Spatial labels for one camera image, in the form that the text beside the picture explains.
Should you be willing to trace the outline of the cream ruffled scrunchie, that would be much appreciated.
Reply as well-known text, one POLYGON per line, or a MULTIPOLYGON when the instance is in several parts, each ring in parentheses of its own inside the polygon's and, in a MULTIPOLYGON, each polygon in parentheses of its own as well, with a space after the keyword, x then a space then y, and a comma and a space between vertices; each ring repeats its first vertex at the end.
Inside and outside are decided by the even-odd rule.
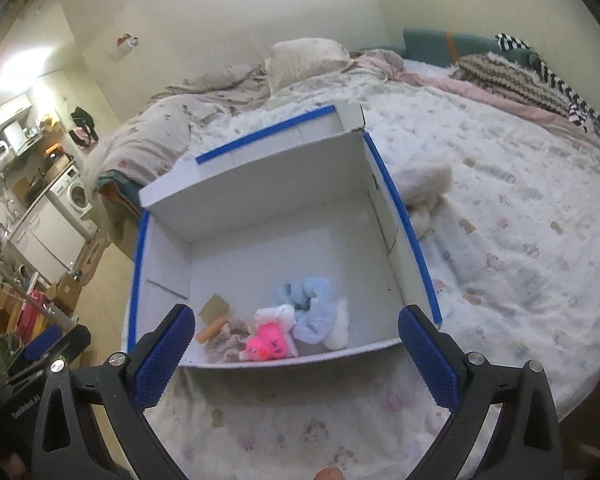
POLYGON ((249 327, 244 321, 229 320, 204 345, 207 361, 220 364, 239 362, 250 337, 249 327))

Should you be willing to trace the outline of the beige soft piece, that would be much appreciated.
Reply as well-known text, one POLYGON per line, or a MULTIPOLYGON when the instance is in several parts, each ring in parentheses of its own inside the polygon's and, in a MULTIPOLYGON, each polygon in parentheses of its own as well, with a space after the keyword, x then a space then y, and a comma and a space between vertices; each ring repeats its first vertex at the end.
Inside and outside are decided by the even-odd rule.
POLYGON ((230 320, 230 304, 218 294, 214 294, 199 313, 204 326, 196 331, 195 340, 204 344, 218 334, 221 328, 230 320))

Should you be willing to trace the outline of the pink rubber duck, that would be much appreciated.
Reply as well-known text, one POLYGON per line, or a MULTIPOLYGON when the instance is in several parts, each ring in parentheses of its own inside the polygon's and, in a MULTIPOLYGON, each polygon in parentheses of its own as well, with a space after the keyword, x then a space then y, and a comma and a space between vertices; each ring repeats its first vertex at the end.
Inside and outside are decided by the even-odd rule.
POLYGON ((274 322, 261 324, 240 352, 239 359, 244 362, 266 362, 286 359, 288 344, 285 334, 274 322))

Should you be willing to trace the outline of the cardboard box on floor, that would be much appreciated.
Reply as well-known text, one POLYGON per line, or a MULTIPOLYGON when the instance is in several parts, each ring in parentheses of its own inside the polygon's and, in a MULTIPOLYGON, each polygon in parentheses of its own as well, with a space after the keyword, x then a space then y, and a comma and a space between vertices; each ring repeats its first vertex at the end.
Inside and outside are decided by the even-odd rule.
POLYGON ((72 274, 65 273, 60 280, 50 285, 45 297, 66 315, 73 314, 78 304, 82 284, 72 274))

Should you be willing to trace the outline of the white fluffy sock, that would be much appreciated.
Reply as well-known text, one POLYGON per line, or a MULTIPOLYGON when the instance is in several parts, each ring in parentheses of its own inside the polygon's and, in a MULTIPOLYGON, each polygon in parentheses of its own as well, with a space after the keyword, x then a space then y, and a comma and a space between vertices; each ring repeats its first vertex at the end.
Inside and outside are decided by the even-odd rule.
MULTIPOLYGON (((346 298, 336 300, 337 316, 332 331, 327 335, 321 344, 314 346, 323 346, 328 351, 342 350, 347 347, 349 342, 349 305, 346 298)), ((281 304, 278 307, 263 308, 257 310, 253 318, 252 334, 264 323, 274 322, 283 331, 288 344, 287 356, 298 356, 297 342, 291 335, 292 326, 294 326, 294 308, 290 304, 281 304)))

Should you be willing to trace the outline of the light blue fluffy sock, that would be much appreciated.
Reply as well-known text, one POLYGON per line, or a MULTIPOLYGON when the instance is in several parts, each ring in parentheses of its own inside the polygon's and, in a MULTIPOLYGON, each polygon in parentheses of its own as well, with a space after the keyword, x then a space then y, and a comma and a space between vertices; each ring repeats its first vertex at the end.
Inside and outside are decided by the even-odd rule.
POLYGON ((276 304, 294 308, 291 335, 302 344, 321 344, 336 322, 337 308, 328 278, 309 276, 281 284, 274 292, 276 304))

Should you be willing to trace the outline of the white washing machine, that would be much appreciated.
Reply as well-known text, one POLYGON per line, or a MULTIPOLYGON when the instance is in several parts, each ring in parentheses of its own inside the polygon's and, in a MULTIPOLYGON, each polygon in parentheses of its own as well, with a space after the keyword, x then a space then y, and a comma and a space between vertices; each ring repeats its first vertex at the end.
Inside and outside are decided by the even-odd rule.
POLYGON ((76 165, 71 165, 58 176, 46 196, 68 219, 85 220, 91 213, 92 205, 86 197, 81 171, 76 165))

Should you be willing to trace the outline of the cream fluffy plush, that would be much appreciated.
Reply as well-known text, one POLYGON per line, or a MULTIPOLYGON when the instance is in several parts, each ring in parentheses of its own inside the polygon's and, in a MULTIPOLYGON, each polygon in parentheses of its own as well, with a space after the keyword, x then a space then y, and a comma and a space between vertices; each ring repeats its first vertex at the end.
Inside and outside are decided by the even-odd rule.
POLYGON ((442 196, 452 188, 452 168, 443 162, 413 162, 392 174, 400 200, 421 240, 431 228, 431 217, 442 196))

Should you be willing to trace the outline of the white box blue tape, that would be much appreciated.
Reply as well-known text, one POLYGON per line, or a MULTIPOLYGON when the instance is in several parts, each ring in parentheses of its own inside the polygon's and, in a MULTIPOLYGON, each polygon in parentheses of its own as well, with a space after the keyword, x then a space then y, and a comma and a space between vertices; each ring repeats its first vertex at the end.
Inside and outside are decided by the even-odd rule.
POLYGON ((414 304, 442 315, 410 218, 358 104, 337 103, 178 162, 140 191, 126 342, 176 304, 219 296, 242 320, 289 282, 347 300, 349 356, 399 343, 414 304))

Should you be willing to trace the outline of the beige crumpled duvet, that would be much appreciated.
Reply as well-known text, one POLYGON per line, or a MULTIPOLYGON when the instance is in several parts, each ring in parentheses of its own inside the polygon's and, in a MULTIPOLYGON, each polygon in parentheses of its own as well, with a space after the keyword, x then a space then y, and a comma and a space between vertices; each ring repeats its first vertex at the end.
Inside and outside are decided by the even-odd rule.
POLYGON ((155 94, 98 142, 84 162, 86 188, 115 171, 144 186, 170 171, 195 136, 217 119, 256 110, 270 97, 264 65, 225 65, 155 94))

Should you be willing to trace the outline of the black white striped cloth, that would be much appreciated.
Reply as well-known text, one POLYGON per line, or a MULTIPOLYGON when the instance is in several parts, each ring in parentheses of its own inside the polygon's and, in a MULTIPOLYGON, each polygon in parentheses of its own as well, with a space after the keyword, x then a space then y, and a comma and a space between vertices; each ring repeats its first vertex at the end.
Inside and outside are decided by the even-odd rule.
POLYGON ((596 127, 600 128, 600 113, 594 110, 592 106, 588 105, 584 99, 582 99, 577 92, 570 87, 562 78, 560 78, 555 72, 553 72, 544 62, 542 58, 535 53, 524 41, 510 36, 507 34, 497 34, 494 39, 498 42, 498 46, 502 51, 511 50, 527 50, 534 55, 534 60, 531 62, 533 69, 538 73, 541 80, 548 84, 550 88, 557 90, 563 96, 565 96, 570 102, 570 110, 576 114, 577 118, 583 118, 588 116, 592 119, 592 122, 596 127))

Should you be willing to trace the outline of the brown knitted blanket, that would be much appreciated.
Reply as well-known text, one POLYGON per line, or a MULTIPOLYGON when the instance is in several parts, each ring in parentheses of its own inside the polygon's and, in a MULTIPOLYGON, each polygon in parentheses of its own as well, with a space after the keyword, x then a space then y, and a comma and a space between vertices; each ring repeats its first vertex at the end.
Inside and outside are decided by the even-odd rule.
POLYGON ((462 56, 455 62, 451 78, 563 118, 582 116, 570 99, 550 88, 533 70, 492 52, 462 56))

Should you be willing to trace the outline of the teal headboard cushion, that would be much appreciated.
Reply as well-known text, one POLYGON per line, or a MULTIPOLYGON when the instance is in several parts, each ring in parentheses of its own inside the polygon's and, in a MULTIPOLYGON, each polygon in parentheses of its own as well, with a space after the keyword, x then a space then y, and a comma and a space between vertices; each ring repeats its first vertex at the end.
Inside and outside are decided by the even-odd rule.
POLYGON ((466 55, 488 52, 525 68, 531 67, 538 59, 530 49, 503 50, 496 39, 440 30, 406 28, 403 41, 407 58, 439 67, 449 67, 466 55))

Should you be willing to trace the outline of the beige pillow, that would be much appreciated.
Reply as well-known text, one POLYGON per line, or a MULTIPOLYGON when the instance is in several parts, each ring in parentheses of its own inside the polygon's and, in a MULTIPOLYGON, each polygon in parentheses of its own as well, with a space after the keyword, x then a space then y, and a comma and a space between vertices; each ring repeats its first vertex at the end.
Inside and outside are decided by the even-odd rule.
POLYGON ((348 50, 326 38, 299 38, 274 44, 264 70, 270 93, 331 72, 346 70, 353 63, 348 50))

